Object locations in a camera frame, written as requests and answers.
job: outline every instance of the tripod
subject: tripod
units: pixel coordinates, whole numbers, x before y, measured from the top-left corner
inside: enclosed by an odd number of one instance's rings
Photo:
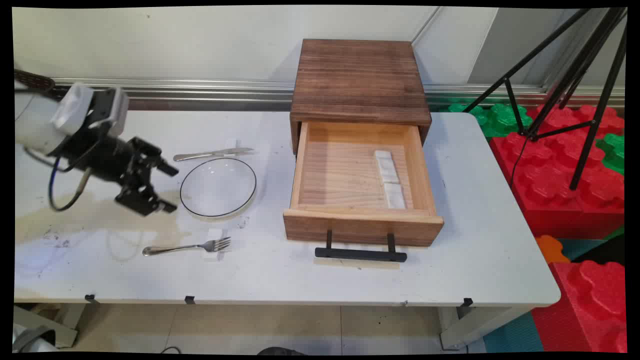
[[[558,36],[564,33],[571,25],[573,25],[576,21],[578,21],[584,14],[586,14],[590,9],[580,9],[577,13],[575,13],[572,17],[570,17],[562,26],[557,28],[551,35],[549,35],[540,45],[538,45],[535,49],[533,49],[527,56],[525,56],[522,60],[520,60],[511,70],[507,71],[498,81],[496,81],[489,89],[487,89],[482,95],[480,95],[474,102],[469,104],[463,112],[468,113],[474,107],[476,107],[482,100],[487,98],[492,92],[494,92],[498,87],[502,84],[507,88],[507,93],[509,95],[509,102],[511,103],[511,107],[513,108],[513,113],[515,114],[516,122],[518,124],[518,134],[521,136],[525,136],[525,142],[522,147],[522,152],[524,152],[524,146],[527,145],[527,140],[537,141],[540,138],[545,138],[547,136],[557,135],[561,133],[565,133],[567,131],[580,129],[582,127],[589,126],[589,133],[587,134],[587,138],[584,142],[584,146],[582,147],[582,152],[580,153],[580,158],[578,159],[578,164],[573,173],[573,177],[571,180],[571,184],[569,185],[569,189],[575,190],[578,187],[578,182],[580,181],[580,177],[582,175],[582,171],[584,170],[584,166],[587,162],[587,158],[589,156],[589,151],[591,150],[591,146],[593,145],[593,141],[595,140],[596,133],[598,128],[600,127],[600,122],[602,121],[602,115],[604,114],[605,107],[607,106],[607,102],[609,101],[609,97],[611,96],[611,90],[613,89],[614,82],[618,77],[618,72],[620,71],[620,67],[622,66],[622,61],[625,58],[625,54],[627,52],[627,27],[625,26],[625,30],[622,33],[622,38],[620,39],[620,45],[618,46],[618,50],[616,51],[616,55],[613,59],[613,64],[611,65],[611,69],[609,70],[609,75],[607,76],[607,80],[602,89],[602,94],[600,96],[600,100],[598,102],[598,106],[596,107],[595,114],[593,115],[593,119],[590,121],[581,122],[580,124],[576,124],[573,126],[564,127],[562,129],[557,129],[554,131],[549,131],[543,134],[538,134],[538,129],[540,125],[544,122],[547,115],[551,112],[552,108],[558,104],[559,108],[563,109],[573,92],[578,87],[578,84],[584,77],[585,73],[589,69],[589,66],[596,58],[598,53],[600,52],[602,46],[605,44],[609,35],[613,31],[613,29],[622,21],[622,19],[627,15],[625,8],[610,8],[607,13],[604,15],[593,34],[589,37],[587,42],[584,44],[576,58],[573,60],[572,64],[569,66],[568,70],[561,78],[560,82],[558,82],[557,86],[551,91],[547,102],[540,110],[540,113],[536,117],[536,119],[531,123],[528,129],[524,129],[522,125],[522,119],[520,118],[520,112],[518,111],[518,107],[516,104],[515,96],[513,95],[513,89],[511,88],[511,82],[509,78],[513,76],[518,70],[520,70],[526,63],[528,63],[531,59],[533,59],[537,54],[539,54],[546,46],[548,46],[551,42],[553,42]],[[512,172],[511,184],[513,184],[513,172]]]

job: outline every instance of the white table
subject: white table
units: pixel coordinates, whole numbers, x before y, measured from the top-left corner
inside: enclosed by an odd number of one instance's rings
[[[156,191],[178,210],[148,217],[115,203],[119,187],[98,179],[89,180],[71,209],[51,211],[50,169],[16,145],[14,301],[74,303],[95,294],[103,303],[183,304],[194,296],[197,304],[437,306],[444,307],[445,348],[557,302],[557,284],[475,118],[432,116],[424,154],[445,225],[428,248],[397,247],[407,253],[405,263],[315,258],[324,243],[286,240],[282,211],[295,168],[286,112],[130,111],[122,138],[140,136],[162,148],[180,170],[175,177],[153,171]],[[180,203],[179,189],[202,161],[172,157],[219,149],[228,138],[256,150],[240,157],[256,173],[256,197],[233,218],[196,217]],[[80,171],[56,176],[59,204],[80,177]],[[197,250],[141,254],[149,245],[204,242],[212,227],[233,240],[218,257],[205,259]],[[464,298],[477,308],[458,320],[454,307]]]

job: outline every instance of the tiled floor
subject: tiled floor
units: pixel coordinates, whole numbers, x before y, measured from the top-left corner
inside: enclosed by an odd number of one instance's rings
[[[267,347],[308,355],[467,352],[442,351],[432,307],[101,304],[87,306],[77,328],[76,344],[66,351],[158,353],[176,346],[188,354],[251,355]]]

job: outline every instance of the white sponge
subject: white sponge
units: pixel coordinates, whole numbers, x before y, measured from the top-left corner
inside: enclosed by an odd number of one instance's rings
[[[406,209],[404,197],[402,195],[402,185],[385,184],[385,195],[387,197],[387,207],[390,209]]]
[[[400,179],[396,173],[394,160],[391,158],[391,152],[376,150],[376,161],[378,162],[378,172],[385,184],[399,184]]]

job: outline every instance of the drawer handle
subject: drawer handle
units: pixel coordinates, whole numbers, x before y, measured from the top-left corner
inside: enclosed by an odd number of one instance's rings
[[[393,234],[387,234],[389,251],[332,249],[331,237],[332,231],[329,230],[326,232],[326,247],[316,247],[317,258],[393,261],[395,263],[404,263],[406,261],[405,252],[396,252],[396,237]]]

